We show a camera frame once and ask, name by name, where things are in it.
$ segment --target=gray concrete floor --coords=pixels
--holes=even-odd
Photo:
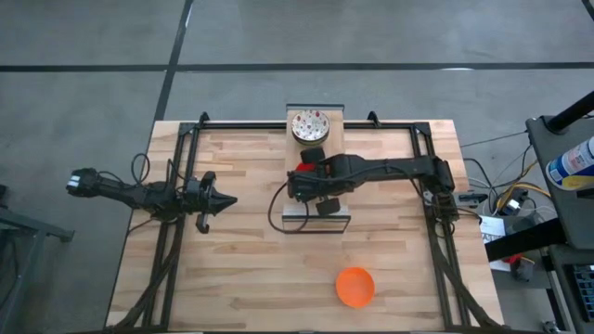
[[[166,64],[182,6],[0,0],[0,65]],[[194,4],[187,28],[180,63],[594,60],[594,21],[579,0],[205,0]],[[130,210],[71,198],[64,186],[83,166],[130,181],[163,76],[0,73],[0,184],[11,187],[8,203],[76,230],[71,244],[48,242],[22,332],[103,325]],[[386,119],[454,119],[464,144],[521,131],[527,118],[557,113],[593,86],[594,70],[177,73],[165,119],[195,120],[202,111],[217,120],[282,119],[286,103],[340,103],[349,119],[370,110]],[[494,177],[526,146],[517,136],[463,153]],[[529,180],[542,185],[537,170]],[[547,303],[526,293],[534,305]],[[547,310],[518,306],[513,293],[499,296],[515,328],[549,320]]]

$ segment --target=black metal frame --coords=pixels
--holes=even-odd
[[[286,130],[287,124],[284,121],[278,122],[208,122],[210,118],[208,114],[203,113],[200,116],[200,120],[198,122],[182,122],[179,125],[178,130],[178,137],[177,143],[175,144],[175,152],[174,152],[174,170],[171,171],[170,177],[171,179],[176,179],[176,170],[178,169],[179,163],[181,161],[181,153],[182,148],[184,146],[184,141],[187,135],[191,134],[191,142],[190,142],[190,149],[188,153],[188,160],[187,160],[187,168],[186,168],[186,175],[185,179],[189,179],[194,167],[194,160],[196,157],[196,153],[198,150],[198,140],[201,130],[242,130],[242,129],[252,129],[252,130]],[[434,155],[435,150],[433,147],[433,138],[431,133],[431,127],[427,122],[380,122],[375,112],[371,111],[368,115],[369,122],[366,121],[353,121],[348,122],[345,121],[344,129],[345,130],[356,130],[356,129],[366,129],[366,130],[408,130],[410,135],[410,140],[412,143],[413,154],[415,157],[420,157],[421,149],[420,149],[420,141],[419,135],[422,135],[425,139],[425,145],[428,155]],[[422,184],[420,184],[420,189],[422,192],[425,191]],[[445,330],[458,330],[464,329],[466,332],[474,332],[474,331],[490,331],[489,328],[474,328],[471,326],[471,320],[469,316],[469,308],[462,297],[462,293],[457,293],[457,304],[458,310],[460,314],[460,322],[461,326],[454,325],[452,314],[450,310],[449,299],[447,297],[447,287],[446,287],[446,280],[445,273],[443,266],[439,263],[442,263],[442,258],[444,255],[440,249],[439,241],[437,233],[435,232],[436,221],[433,214],[433,210],[431,205],[426,201],[421,201],[423,204],[423,210],[425,212],[425,221],[427,225],[428,231],[428,238],[429,238],[429,245],[432,253],[433,259],[433,270],[435,273],[435,282],[437,285],[437,294],[439,297],[440,308],[442,312],[442,317],[444,319],[444,327]],[[175,286],[175,276],[177,271],[177,263],[179,261],[180,251],[181,251],[181,242],[182,236],[184,232],[184,225],[185,225],[186,216],[180,217],[174,223],[174,241],[171,246],[171,250],[165,260],[162,259],[164,255],[164,248],[165,248],[165,240],[167,239],[167,234],[170,225],[168,224],[161,224],[161,229],[159,231],[159,236],[157,240],[157,246],[155,251],[155,257],[153,261],[153,267],[151,272],[151,278],[148,288],[145,290],[145,293],[149,291],[151,295],[149,296],[149,302],[145,304],[143,310],[140,310],[140,313],[136,314],[136,319],[134,321],[129,321],[126,325],[127,326],[120,326],[120,324],[116,325],[115,328],[118,329],[118,332],[122,333],[131,333],[131,332],[163,332],[168,330],[169,319],[171,315],[171,307],[173,303],[173,295],[174,295],[174,286]],[[447,262],[450,265],[450,269],[448,270],[450,274],[453,273],[455,277],[458,278],[458,282],[461,284],[460,279],[460,269],[458,264],[458,256],[456,254],[456,247],[454,244],[454,239],[452,236],[452,231],[449,227],[449,224],[444,224],[444,240],[445,240],[445,247],[446,247],[446,256]],[[155,294],[161,285],[165,276],[168,276],[167,283],[164,292],[163,304],[162,304],[162,311],[161,311],[161,319],[158,325],[153,325],[153,310],[154,310],[154,302],[155,302]],[[139,318],[140,314],[144,313],[144,317],[142,320],[141,327],[135,328],[134,325],[136,320]]]
[[[32,238],[32,243],[20,261],[19,271],[13,288],[9,291],[6,305],[0,309],[0,334],[11,333],[15,326],[16,317],[22,305],[26,288],[33,276],[36,261],[44,246],[45,237],[56,237],[62,242],[70,242],[74,231],[65,230],[48,223],[32,219],[30,217],[14,213],[7,208],[0,207],[0,225],[9,225],[8,233],[24,233],[24,237]]]

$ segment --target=wooden table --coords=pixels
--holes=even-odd
[[[456,190],[467,190],[453,121],[429,122],[435,151],[449,161]],[[164,179],[178,124],[155,123],[148,182]],[[215,171],[217,190],[239,201],[210,218],[208,235],[196,230],[195,216],[188,217],[169,329],[443,329],[425,218],[410,182],[368,183],[348,194],[353,220],[342,235],[280,234],[268,225],[266,211],[286,179],[286,140],[284,130],[200,132],[196,176]],[[346,153],[364,158],[412,157],[407,131],[347,130],[344,140]],[[277,200],[274,207],[278,225],[282,202]],[[131,226],[147,218],[147,213],[137,211]],[[157,223],[146,225],[127,239],[108,325],[127,313],[148,284],[158,231]],[[457,221],[454,237],[464,283],[502,323],[476,219],[465,216]],[[351,309],[336,296],[334,280],[347,266],[362,266],[375,280],[375,298],[363,309]],[[453,290],[448,290],[456,312]]]

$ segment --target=orange bowl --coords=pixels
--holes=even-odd
[[[336,278],[336,292],[344,304],[361,308],[373,299],[375,283],[367,270],[350,267],[342,270]]]

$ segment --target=butcher block tabletop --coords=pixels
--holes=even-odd
[[[468,190],[454,122],[423,122],[431,125],[436,155],[449,161],[456,191]],[[179,123],[155,122],[146,182],[164,180]],[[284,235],[270,227],[268,205],[287,178],[287,140],[285,130],[200,130],[194,174],[200,179],[206,171],[216,172],[216,189],[238,202],[209,218],[206,235],[196,229],[195,215],[187,218],[169,329],[443,329],[421,200],[409,181],[366,183],[347,194],[352,220],[344,234]],[[366,159],[413,156],[407,130],[344,130],[344,149]],[[182,175],[187,153],[183,157]],[[273,208],[277,225],[282,225],[283,200],[279,197]],[[148,218],[135,211],[130,227]],[[152,222],[127,238],[106,325],[121,320],[147,286],[158,234],[159,223]],[[476,218],[460,216],[454,240],[464,284],[503,323]],[[350,266],[367,269],[375,281],[375,296],[362,309],[345,306],[336,295],[335,279]],[[455,313],[451,286],[448,295]],[[456,315],[454,322],[459,323]]]

